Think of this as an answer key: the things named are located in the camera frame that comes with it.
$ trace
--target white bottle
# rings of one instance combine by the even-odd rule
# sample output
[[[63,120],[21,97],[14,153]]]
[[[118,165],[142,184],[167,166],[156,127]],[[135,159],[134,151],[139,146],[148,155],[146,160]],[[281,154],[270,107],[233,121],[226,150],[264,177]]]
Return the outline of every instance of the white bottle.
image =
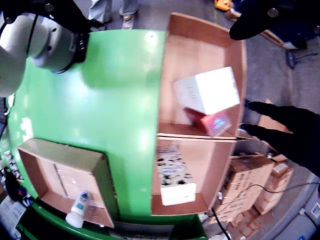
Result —
[[[80,195],[77,197],[74,204],[72,205],[71,212],[68,213],[65,217],[66,222],[77,229],[82,228],[82,225],[84,224],[83,217],[85,215],[90,200],[90,192],[86,190],[81,190]]]

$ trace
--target white box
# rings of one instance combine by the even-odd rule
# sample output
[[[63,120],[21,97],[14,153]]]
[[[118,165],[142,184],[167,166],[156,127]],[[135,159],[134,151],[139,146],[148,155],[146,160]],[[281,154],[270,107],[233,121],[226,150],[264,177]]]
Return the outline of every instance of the white box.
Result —
[[[185,204],[196,200],[196,187],[176,145],[158,146],[156,169],[164,206]]]
[[[179,104],[206,115],[240,104],[230,66],[175,81],[173,88]]]

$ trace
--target open cardboard box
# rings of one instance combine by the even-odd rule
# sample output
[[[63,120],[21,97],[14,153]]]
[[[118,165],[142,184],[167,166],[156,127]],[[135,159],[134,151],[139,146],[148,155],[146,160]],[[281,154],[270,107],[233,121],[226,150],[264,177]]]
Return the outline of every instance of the open cardboard box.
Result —
[[[231,128],[215,139],[235,139],[243,113],[247,57],[244,41],[232,40],[223,27],[195,17],[172,13],[165,41],[158,136],[211,138],[193,126],[177,103],[173,82],[215,69],[231,66],[241,104],[228,108]]]
[[[67,214],[80,191],[87,190],[92,200],[83,219],[114,227],[118,206],[104,154],[37,138],[18,151],[41,201]]]
[[[157,146],[176,144],[196,183],[194,202],[164,206],[154,165],[152,215],[188,215],[209,210],[216,201],[237,140],[246,90],[244,41],[230,39],[229,31],[211,22],[172,13],[165,41]],[[195,74],[231,66],[241,104],[228,108],[232,126],[221,136],[210,137],[191,125],[184,107],[177,103],[172,83]]]

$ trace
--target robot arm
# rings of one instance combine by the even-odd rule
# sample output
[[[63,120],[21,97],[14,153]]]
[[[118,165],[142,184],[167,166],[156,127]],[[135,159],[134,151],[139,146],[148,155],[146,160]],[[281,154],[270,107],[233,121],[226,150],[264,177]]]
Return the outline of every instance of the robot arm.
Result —
[[[72,0],[6,0],[1,4],[6,26],[0,35],[0,97],[17,91],[28,57],[37,67],[54,73],[85,60],[90,23]],[[48,18],[34,23],[22,13]]]

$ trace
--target stacked cardboard boxes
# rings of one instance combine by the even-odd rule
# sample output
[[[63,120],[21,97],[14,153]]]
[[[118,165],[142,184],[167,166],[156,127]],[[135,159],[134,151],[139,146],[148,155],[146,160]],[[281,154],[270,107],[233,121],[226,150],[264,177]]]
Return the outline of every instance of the stacked cardboard boxes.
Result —
[[[230,222],[237,214],[250,209],[261,193],[273,169],[274,162],[263,155],[237,156],[232,161],[222,187],[223,199],[214,210],[221,221]]]
[[[283,192],[281,191],[283,191],[288,185],[292,173],[293,167],[290,166],[288,162],[277,162],[275,164],[271,175],[264,186],[270,192],[262,190],[261,194],[254,203],[254,206],[260,212],[260,214],[263,215],[267,213],[270,209],[278,204],[283,195]]]
[[[250,238],[256,234],[263,225],[271,223],[273,220],[274,217],[271,212],[260,215],[259,212],[252,207],[247,211],[239,213],[227,226],[227,230],[234,240]]]

